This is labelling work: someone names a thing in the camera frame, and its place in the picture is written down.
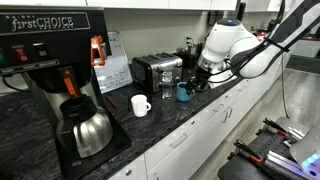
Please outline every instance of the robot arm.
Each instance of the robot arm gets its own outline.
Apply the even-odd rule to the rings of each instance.
[[[260,76],[319,21],[320,0],[295,0],[286,17],[261,43],[239,21],[218,21],[201,53],[196,76],[187,83],[187,92],[195,87],[203,90],[208,82],[221,83],[233,76]],[[224,61],[227,55],[230,64]]]

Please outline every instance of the teal mug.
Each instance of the teal mug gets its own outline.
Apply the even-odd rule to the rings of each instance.
[[[190,95],[188,95],[185,88],[186,84],[187,82],[180,82],[177,84],[177,99],[179,101],[190,101],[190,99],[196,94],[196,92],[192,90]]]

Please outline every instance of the power cord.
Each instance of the power cord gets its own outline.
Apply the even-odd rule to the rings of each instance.
[[[4,84],[5,86],[7,86],[7,87],[10,88],[10,89],[13,89],[13,90],[16,90],[16,91],[19,91],[19,92],[27,92],[27,93],[30,93],[30,91],[28,91],[28,90],[18,89],[18,88],[16,88],[16,87],[11,86],[11,85],[7,82],[5,76],[2,76],[2,82],[3,82],[3,84]]]
[[[283,107],[284,107],[284,111],[286,113],[286,116],[288,119],[290,119],[289,115],[288,115],[288,111],[287,111],[287,105],[286,105],[286,100],[285,100],[285,97],[284,97],[284,75],[283,75],[283,72],[284,72],[284,64],[283,64],[283,54],[281,55],[281,68],[282,68],[282,75],[281,75],[281,84],[282,84],[282,100],[283,100]]]

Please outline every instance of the carafe lid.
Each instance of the carafe lid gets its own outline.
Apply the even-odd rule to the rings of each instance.
[[[72,119],[75,123],[84,122],[93,117],[97,108],[90,96],[82,95],[77,98],[70,98],[60,105],[64,120]]]

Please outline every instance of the mug handle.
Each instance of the mug handle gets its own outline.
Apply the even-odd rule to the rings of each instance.
[[[196,92],[192,90],[190,96],[193,97],[194,95],[196,95]]]
[[[151,109],[151,104],[146,102],[146,105],[147,105],[147,111],[149,111]]]

